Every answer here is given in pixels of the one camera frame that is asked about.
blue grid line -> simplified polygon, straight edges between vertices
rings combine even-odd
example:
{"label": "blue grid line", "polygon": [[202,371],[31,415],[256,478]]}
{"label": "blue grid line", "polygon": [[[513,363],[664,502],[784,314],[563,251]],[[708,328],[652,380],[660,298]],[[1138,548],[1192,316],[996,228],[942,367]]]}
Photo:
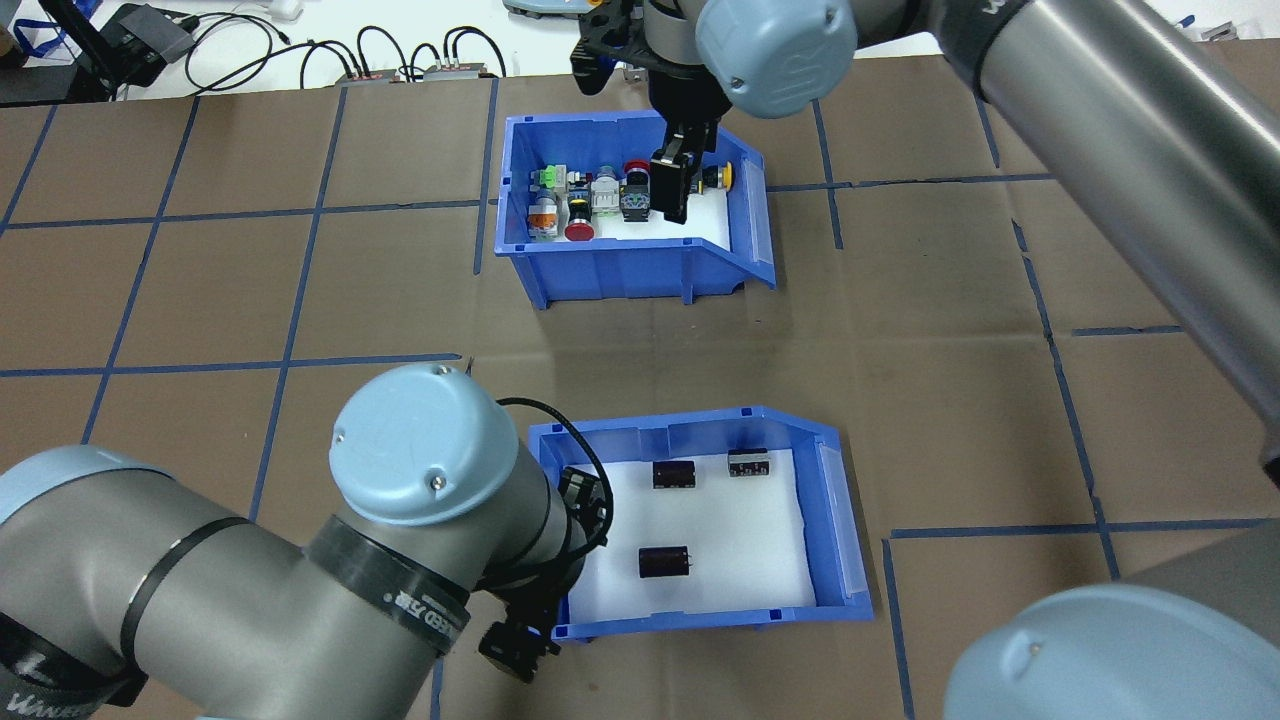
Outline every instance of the blue grid line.
{"label": "blue grid line", "polygon": [[266,486],[266,469],[271,462],[271,447],[275,445],[275,429],[280,420],[280,405],[284,402],[284,386],[289,379],[289,361],[293,359],[293,345],[298,337],[298,320],[302,318],[302,300],[307,293],[307,279],[311,274],[311,258],[315,254],[316,234],[320,232],[320,218],[324,210],[324,197],[329,190],[329,176],[333,173],[333,156],[338,150],[338,133],[342,129],[342,114],[347,108],[347,88],[338,94],[338,109],[333,118],[333,132],[329,136],[329,150],[324,159],[324,174],[320,176],[320,190],[311,213],[311,231],[307,233],[307,249],[302,254],[302,270],[298,273],[298,287],[293,296],[293,313],[289,316],[289,332],[284,338],[284,355],[280,360],[280,373],[275,380],[275,397],[271,400],[271,415],[266,423],[266,438],[262,442],[262,457],[257,464],[257,479],[253,482],[253,498],[250,501],[248,519],[257,520],[262,503],[262,488]]}
{"label": "blue grid line", "polygon": [[987,113],[987,102],[977,92],[973,101],[978,105],[978,119],[982,120],[982,133],[987,136],[987,149],[991,150],[991,161],[1000,169],[1000,146],[996,145],[996,133],[991,129],[991,115]]}
{"label": "blue grid line", "polygon": [[18,177],[18,184],[13,188],[13,197],[9,199],[4,217],[0,218],[0,233],[4,233],[5,228],[9,227],[9,220],[13,219],[13,213],[18,209],[18,199],[22,197],[22,191],[26,190],[27,181],[31,179],[31,170],[36,167],[36,160],[40,158],[40,149],[45,146],[45,138],[49,137],[49,128],[52,127],[56,113],[58,105],[51,105],[49,114],[45,115],[45,124],[41,126],[40,135],[36,136],[36,145],[31,147],[31,156],[27,158],[27,165],[22,169],[22,176]]}
{"label": "blue grid line", "polygon": [[1148,328],[1115,327],[1115,328],[1076,328],[1071,331],[1071,337],[1111,337],[1126,334],[1175,334],[1183,332],[1181,325],[1151,325]]}
{"label": "blue grid line", "polygon": [[[462,360],[457,352],[425,352],[415,355],[349,355],[342,357],[307,357],[289,360],[289,368],[335,368],[343,365],[384,365],[402,363],[453,363]],[[236,370],[278,370],[282,360],[248,360],[239,363],[197,363],[189,365],[116,365],[113,375],[165,375],[182,373],[227,373]],[[101,375],[106,368],[17,368],[0,370],[0,378],[58,378]]]}
{"label": "blue grid line", "polygon": [[431,720],[440,720],[440,696],[444,694],[444,659],[435,661],[431,674]]}
{"label": "blue grid line", "polygon": [[[489,165],[493,163],[493,126],[498,118],[498,81],[489,81],[489,119],[484,131],[484,168],[480,170],[480,197],[489,197]],[[476,218],[476,254],[472,260],[471,273],[479,275],[480,265],[484,263],[484,228],[489,222],[489,204],[480,204],[480,213]]]}
{"label": "blue grid line", "polygon": [[440,208],[476,208],[479,200],[428,200],[422,202],[381,202],[379,205],[339,205],[325,208],[326,215],[342,213],[384,213],[387,210],[435,210]]}
{"label": "blue grid line", "polygon": [[849,190],[854,187],[851,182],[806,182],[800,184],[771,184],[765,192],[806,192],[810,190]]}
{"label": "blue grid line", "polygon": [[1275,518],[1229,518],[1221,520],[1144,520],[1137,523],[1111,523],[1112,533],[1164,533],[1169,530],[1242,530],[1256,528]]}
{"label": "blue grid line", "polygon": [[70,375],[101,375],[102,368],[33,368],[0,370],[0,378],[63,378]]}
{"label": "blue grid line", "polygon": [[845,232],[840,227],[840,205],[836,202],[835,176],[831,169],[831,146],[827,143],[827,124],[822,119],[822,104],[813,101],[813,122],[818,129],[818,150],[822,152],[822,176],[827,190],[827,210],[831,213],[831,236],[836,241],[836,250],[845,249]]}
{"label": "blue grid line", "polygon": [[963,184],[983,184],[992,182],[1043,182],[1051,181],[1053,176],[1050,173],[1023,173],[1016,176],[956,176],[945,178],[908,178],[908,179],[893,179],[893,181],[861,181],[850,184],[851,190],[861,190],[867,187],[886,187],[893,184],[947,184],[947,183],[963,183]]}
{"label": "blue grid line", "polygon": [[[1012,222],[1014,233],[1019,234],[1021,228],[1016,222]],[[1019,238],[1020,247],[1028,247],[1025,234]],[[1094,475],[1093,475],[1093,462],[1089,461],[1089,451],[1084,446],[1084,430],[1080,428],[1080,418],[1075,410],[1075,400],[1071,397],[1071,386],[1066,380],[1066,370],[1062,365],[1062,352],[1057,347],[1057,341],[1053,338],[1053,327],[1048,319],[1048,306],[1044,304],[1044,292],[1041,290],[1039,279],[1036,275],[1036,264],[1032,261],[1030,254],[1023,250],[1023,266],[1027,270],[1027,282],[1032,287],[1032,295],[1036,296],[1036,310],[1039,313],[1041,325],[1044,332],[1044,342],[1048,343],[1050,355],[1053,359],[1053,375],[1057,378],[1057,392],[1062,398],[1062,407],[1066,410],[1066,421],[1071,428],[1071,442],[1075,445],[1075,456],[1080,464],[1080,474],[1084,475],[1084,486],[1089,493],[1089,502],[1093,507],[1093,518],[1098,524],[1098,538],[1102,542],[1102,555],[1107,561],[1107,571],[1111,574],[1111,579],[1120,578],[1120,565],[1116,561],[1115,548],[1111,544],[1111,533],[1107,529],[1107,518],[1102,510],[1102,501],[1097,497],[1094,492]]]}
{"label": "blue grid line", "polygon": [[1028,536],[1080,536],[1098,532],[1092,523],[1064,525],[986,525],[977,528],[900,528],[890,533],[892,539],[936,538],[1007,538]]}
{"label": "blue grid line", "polygon": [[173,184],[178,179],[178,168],[182,167],[182,158],[187,154],[187,142],[191,141],[191,131],[196,126],[196,113],[200,111],[200,97],[191,101],[191,113],[187,114],[187,127],[182,131],[182,140],[178,142],[178,152],[174,154],[173,167],[169,168],[169,179],[165,181],[164,192],[160,195],[160,205],[156,208],[155,218],[151,222],[151,232],[147,233],[147,243],[142,249],[142,259],[138,261],[138,272],[133,274],[133,286],[129,288],[129,299],[124,302],[124,313],[120,315],[120,325],[115,331],[115,340],[111,341],[111,352],[106,356],[106,366],[102,368],[102,378],[97,383],[97,393],[93,396],[93,405],[88,411],[88,420],[84,421],[84,433],[81,436],[81,445],[87,445],[93,437],[93,425],[97,424],[97,414],[102,410],[102,397],[106,396],[106,386],[111,380],[111,372],[115,360],[120,355],[120,346],[124,343],[124,333],[129,328],[129,318],[133,315],[133,306],[138,301],[138,290],[142,287],[142,277],[147,272],[151,261],[151,251],[156,245],[156,236],[160,234],[160,219],[169,206],[169,196],[173,193]]}
{"label": "blue grid line", "polygon": [[403,363],[452,363],[462,360],[457,352],[430,352],[422,355],[360,355],[351,357],[311,357],[289,360],[289,368],[335,368],[339,365],[390,365]]}
{"label": "blue grid line", "polygon": [[881,541],[881,550],[884,553],[884,589],[888,593],[888,619],[893,629],[893,653],[897,656],[897,684],[902,692],[902,717],[915,720],[911,671],[906,664],[906,639],[902,634],[902,611],[897,605],[897,578],[893,575],[893,550],[887,539]]}
{"label": "blue grid line", "polygon": [[90,228],[101,225],[148,225],[156,222],[151,218],[102,218],[93,220],[36,220],[31,223],[13,223],[9,229],[37,231],[45,228]]}

blue plastic bin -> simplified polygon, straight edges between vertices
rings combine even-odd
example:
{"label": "blue plastic bin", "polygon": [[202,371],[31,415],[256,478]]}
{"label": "blue plastic bin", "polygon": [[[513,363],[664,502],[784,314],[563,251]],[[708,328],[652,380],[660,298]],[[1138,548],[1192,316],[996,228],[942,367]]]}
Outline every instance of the blue plastic bin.
{"label": "blue plastic bin", "polygon": [[[804,519],[805,560],[817,606],[660,612],[648,618],[575,624],[573,609],[566,600],[553,633],[556,639],[589,641],[623,633],[874,618],[840,436],[833,428],[760,406],[593,420],[576,427],[602,462],[719,455],[742,447],[790,448]],[[589,462],[559,424],[531,427],[529,448],[549,478],[559,478],[567,465]]]}
{"label": "blue plastic bin", "polygon": [[530,241],[530,172],[553,164],[594,172],[604,164],[648,159],[666,128],[652,110],[507,118],[494,252],[516,265],[535,307],[545,310],[556,300],[668,296],[687,305],[700,295],[728,295],[751,278],[777,288],[764,158],[723,129],[716,152],[703,161],[727,160],[736,169],[728,193],[732,251],[701,237]]}

electrical component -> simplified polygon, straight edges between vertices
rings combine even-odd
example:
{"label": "electrical component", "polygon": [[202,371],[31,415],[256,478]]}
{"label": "electrical component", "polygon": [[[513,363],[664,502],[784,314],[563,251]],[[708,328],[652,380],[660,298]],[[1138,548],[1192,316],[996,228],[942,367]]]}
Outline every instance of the electrical component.
{"label": "electrical component", "polygon": [[439,81],[439,79],[477,79],[483,77],[493,77],[489,73],[489,68],[484,63],[460,63],[457,65],[433,65],[422,70],[419,79],[421,81]]}
{"label": "electrical component", "polygon": [[759,447],[754,450],[728,451],[728,477],[751,478],[769,474],[769,451]]}
{"label": "electrical component", "polygon": [[696,484],[692,460],[659,460],[653,464],[653,489],[691,488]]}
{"label": "electrical component", "polygon": [[694,183],[689,187],[689,192],[701,195],[716,187],[724,188],[724,192],[733,188],[733,163],[703,168],[700,173],[694,176]]}
{"label": "electrical component", "polygon": [[559,202],[556,192],[545,187],[538,188],[538,196],[529,204],[529,237],[559,236]]}
{"label": "electrical component", "polygon": [[628,223],[649,222],[649,163],[631,160],[623,167],[627,182],[618,199],[622,219]]}
{"label": "electrical component", "polygon": [[641,578],[678,578],[689,575],[689,546],[641,547]]}
{"label": "electrical component", "polygon": [[618,173],[613,165],[600,165],[595,172],[595,179],[591,181],[591,211],[596,215],[617,215],[620,187]]}
{"label": "electrical component", "polygon": [[568,223],[564,225],[564,237],[579,242],[591,240],[595,237],[595,227],[591,224],[591,176],[572,172],[566,179]]}

cable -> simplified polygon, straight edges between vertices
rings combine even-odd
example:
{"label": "cable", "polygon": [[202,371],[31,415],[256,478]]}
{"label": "cable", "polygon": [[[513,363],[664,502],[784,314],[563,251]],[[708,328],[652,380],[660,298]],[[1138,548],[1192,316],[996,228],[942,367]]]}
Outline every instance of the cable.
{"label": "cable", "polygon": [[227,86],[227,87],[218,87],[218,86],[221,85],[223,82],[227,82],[228,79],[238,76],[239,73],[242,73],[242,72],[252,68],[253,65],[265,65],[268,60],[279,58],[280,55],[284,55],[287,53],[292,53],[294,50],[301,50],[303,47],[325,47],[326,50],[329,50],[329,51],[332,51],[334,54],[338,54],[340,56],[340,54],[337,50],[334,50],[333,47],[329,47],[329,45],[321,44],[321,42],[312,42],[312,41],[308,40],[308,41],[301,42],[298,45],[289,45],[288,47],[283,47],[280,50],[275,50],[273,53],[268,53],[266,55],[262,55],[257,60],[253,60],[251,63],[246,63],[244,65],[241,65],[239,68],[237,68],[237,69],[227,73],[225,76],[218,78],[216,81],[214,81],[214,82],[211,82],[211,83],[209,83],[206,86],[200,86],[198,90],[196,90],[195,92],[192,92],[187,97],[195,97],[195,96],[200,95],[201,92],[209,92],[209,91],[218,92],[218,91],[223,91],[223,90],[230,90],[233,87],[239,87],[241,85],[243,85],[243,82],[238,82],[237,85],[232,85],[232,86]]}
{"label": "cable", "polygon": [[360,68],[364,70],[365,76],[369,74],[370,69],[369,69],[369,60],[365,58],[365,49],[361,45],[361,41],[364,40],[365,33],[369,31],[380,32],[387,37],[387,40],[390,40],[392,46],[396,47],[396,54],[399,55],[401,59],[399,67],[401,68],[408,67],[408,61],[404,59],[404,50],[399,46],[399,42],[396,42],[396,38],[392,37],[392,33],[387,32],[385,28],[380,28],[378,26],[365,26],[360,28],[360,32],[356,33],[356,54],[360,55]]}
{"label": "cable", "polygon": [[266,56],[264,56],[264,59],[255,60],[253,63],[250,63],[250,64],[244,65],[243,68],[241,68],[239,70],[237,70],[237,73],[234,73],[234,74],[238,74],[238,73],[248,70],[248,69],[252,69],[253,72],[248,73],[247,76],[244,76],[243,78],[236,81],[232,85],[227,85],[227,86],[219,87],[224,81],[228,81],[232,77],[234,77],[234,74],[228,76],[225,78],[221,78],[221,79],[219,79],[216,82],[212,82],[212,83],[209,83],[209,85],[201,85],[201,83],[196,82],[196,78],[191,74],[191,60],[192,60],[192,58],[196,56],[196,50],[201,46],[201,44],[210,35],[212,35],[219,27],[223,27],[223,26],[227,26],[227,24],[234,23],[234,22],[246,22],[246,23],[250,23],[253,27],[261,29],[266,35],[266,55],[268,56],[270,56],[271,53],[275,51],[275,38],[276,37],[282,42],[284,42],[285,45],[289,44],[289,36],[288,35],[284,35],[284,32],[280,28],[275,27],[275,24],[273,24],[270,20],[265,20],[265,19],[259,18],[256,15],[246,15],[246,14],[242,14],[242,13],[223,13],[223,12],[218,12],[218,13],[202,13],[202,14],[195,15],[195,18],[197,20],[201,20],[201,22],[204,22],[206,19],[210,19],[210,18],[218,18],[214,23],[211,23],[207,29],[205,29],[205,32],[200,33],[200,36],[195,38],[195,45],[192,45],[191,50],[187,53],[186,59],[183,60],[183,73],[187,76],[187,82],[189,82],[193,87],[197,88],[196,94],[200,94],[200,92],[221,92],[221,91],[227,91],[227,90],[234,90],[234,88],[241,87],[244,83],[252,81],[255,77],[257,77],[262,72],[264,68],[266,68]]}
{"label": "cable", "polygon": [[337,55],[338,61],[342,63],[342,72],[343,74],[347,76],[347,79],[356,77],[352,74],[351,65],[347,64],[347,59],[342,56],[342,53],[330,47],[332,45],[342,45],[342,44],[338,42],[337,40],[321,40],[320,42],[312,44],[311,47],[307,50],[307,54],[302,56],[302,67],[298,68],[298,90],[307,88],[307,60],[311,59],[311,55],[316,50],[328,50],[334,55]]}
{"label": "cable", "polygon": [[600,478],[600,488],[604,492],[605,515],[600,520],[600,527],[598,527],[595,532],[591,533],[591,537],[588,538],[581,546],[573,550],[568,548],[572,537],[572,523],[566,521],[564,541],[561,544],[561,552],[556,557],[543,562],[529,565],[526,568],[516,568],[502,573],[494,573],[493,575],[486,575],[476,585],[476,589],[490,589],[495,587],[508,585],[517,580],[536,578],[552,570],[563,571],[563,569],[568,568],[573,562],[581,560],[582,557],[586,557],[586,553],[591,552],[596,547],[603,546],[604,542],[607,541],[609,528],[613,527],[613,486],[609,484],[609,477],[604,471],[604,464],[600,462],[599,456],[596,456],[595,451],[591,450],[591,445],[588,443],[582,433],[573,427],[573,423],[571,423],[568,418],[566,418],[563,414],[561,414],[559,410],[556,410],[550,405],[547,405],[545,402],[538,400],[530,400],[527,397],[504,397],[498,401],[498,405],[502,406],[524,405],[525,407],[532,407],[535,410],[540,410],[550,415],[552,418],[556,419],[557,423],[564,425],[564,430],[568,432],[570,437],[572,437],[577,442],[577,445],[582,448],[582,452],[586,454],[588,460],[591,461],[591,466],[595,469],[595,473]]}
{"label": "cable", "polygon": [[[419,44],[419,46],[415,47],[413,53],[411,53],[410,56],[408,56],[408,73],[404,77],[410,82],[416,82],[416,79],[417,79],[417,78],[413,77],[413,70],[415,69],[419,69],[419,70],[422,69],[422,68],[417,67],[417,54],[421,53],[424,49],[430,50],[431,55],[435,58],[435,64],[438,67],[440,65],[440,51],[436,50],[435,46],[431,45],[430,42],[421,42],[421,44]],[[426,70],[422,70],[422,74],[425,76]]]}
{"label": "cable", "polygon": [[458,31],[458,33],[453,36],[453,46],[451,47],[454,63],[458,61],[458,41],[468,35],[479,35],[485,42],[489,44],[489,47],[493,49],[493,54],[498,58],[498,68],[502,70],[502,77],[507,77],[507,60],[502,56],[502,50],[498,49],[498,44],[494,42],[488,33],[474,26],[460,26],[449,32],[453,31]]}

power cord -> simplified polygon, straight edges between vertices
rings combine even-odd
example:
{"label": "power cord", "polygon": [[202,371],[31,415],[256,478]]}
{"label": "power cord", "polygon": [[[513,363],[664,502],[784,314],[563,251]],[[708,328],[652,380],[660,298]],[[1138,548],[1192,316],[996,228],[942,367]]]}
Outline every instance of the power cord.
{"label": "power cord", "polygon": [[552,418],[556,419],[557,423],[564,427],[564,430],[582,448],[582,452],[586,455],[588,460],[591,461],[591,468],[595,469],[596,475],[600,478],[600,489],[604,493],[605,515],[600,520],[600,525],[595,529],[594,533],[591,533],[591,537],[589,537],[581,546],[570,550],[568,546],[572,538],[572,524],[566,523],[564,541],[561,543],[561,551],[559,553],[557,553],[556,557],[525,568],[515,568],[486,575],[476,585],[476,589],[493,589],[508,585],[518,580],[538,578],[540,575],[549,573],[562,574],[563,570],[571,566],[573,562],[581,560],[582,557],[586,557],[586,553],[591,552],[596,547],[603,546],[608,539],[609,528],[613,527],[613,486],[609,484],[609,477],[604,471],[604,464],[600,462],[599,456],[596,456],[595,451],[591,450],[591,445],[588,443],[582,433],[579,432],[576,427],[573,427],[573,423],[570,421],[570,419],[566,418],[559,410],[556,410],[550,405],[547,405],[545,402],[541,402],[539,400],[530,400],[527,397],[504,397],[498,401],[498,405],[502,406],[522,405],[525,407],[532,407],[535,410],[545,413],[547,415],[550,415]]}
{"label": "power cord", "polygon": [[356,33],[356,54],[360,55],[360,69],[365,73],[365,77],[369,77],[370,74],[369,60],[365,58],[365,49],[362,46],[362,41],[365,38],[366,32],[383,33],[383,36],[392,42],[392,46],[396,47],[396,54],[401,59],[399,72],[406,72],[406,73],[408,72],[410,63],[404,59],[404,50],[401,47],[399,42],[397,42],[394,37],[392,37],[392,33],[387,32],[385,28],[378,26],[365,26],[360,28],[360,32]]}
{"label": "power cord", "polygon": [[[444,42],[442,44],[442,46],[444,47],[444,60],[448,63],[452,56],[453,64],[458,64],[458,40],[461,40],[467,35],[477,35],[481,38],[484,38],[485,42],[489,44],[489,47],[493,49],[494,56],[498,58],[498,68],[499,70],[502,70],[502,77],[507,77],[507,60],[502,56],[502,50],[498,49],[498,44],[494,42],[494,40],[489,37],[489,35],[485,33],[485,31],[475,26],[458,26],[454,28],[449,28],[444,33]],[[449,45],[451,37],[453,40],[452,46]]]}
{"label": "power cord", "polygon": [[[274,23],[271,23],[270,20],[266,20],[266,19],[259,18],[256,15],[246,15],[243,13],[223,13],[223,12],[219,12],[219,13],[202,13],[202,14],[198,14],[198,15],[195,15],[195,17],[196,17],[197,20],[200,20],[201,26],[204,24],[205,20],[216,18],[215,22],[212,22],[202,33],[200,33],[195,38],[195,45],[192,45],[191,50],[187,53],[186,59],[183,60],[183,73],[187,76],[187,82],[189,82],[193,87],[196,87],[196,94],[201,94],[201,92],[223,92],[223,91],[227,91],[227,90],[234,90],[237,87],[243,86],[244,83],[247,83],[247,82],[252,81],[255,77],[257,77],[262,72],[262,69],[266,68],[266,58],[270,56],[271,53],[275,51],[275,38],[279,38],[280,42],[283,42],[284,45],[289,45],[289,42],[291,42],[289,41],[289,36],[284,35],[284,32],[280,28],[275,27]],[[192,58],[196,56],[196,50],[198,50],[200,46],[201,46],[201,44],[204,44],[205,40],[209,38],[209,36],[214,31],[216,31],[219,27],[224,27],[224,26],[227,26],[229,23],[236,23],[236,22],[250,23],[253,27],[257,27],[259,29],[262,31],[262,33],[266,36],[266,56],[264,56],[264,59],[261,59],[261,60],[255,60],[253,63],[250,63],[250,64],[244,65],[243,68],[241,68],[239,70],[237,70],[237,74],[242,73],[244,70],[252,70],[252,72],[248,73],[247,76],[239,78],[238,81],[233,82],[232,85],[221,86],[223,82],[225,82],[227,79],[230,79],[230,78],[236,77],[236,74],[228,76],[227,78],[220,78],[220,79],[218,79],[218,81],[215,81],[212,83],[209,83],[209,85],[201,85],[201,83],[196,82],[196,78],[191,74],[191,60],[192,60]]]}

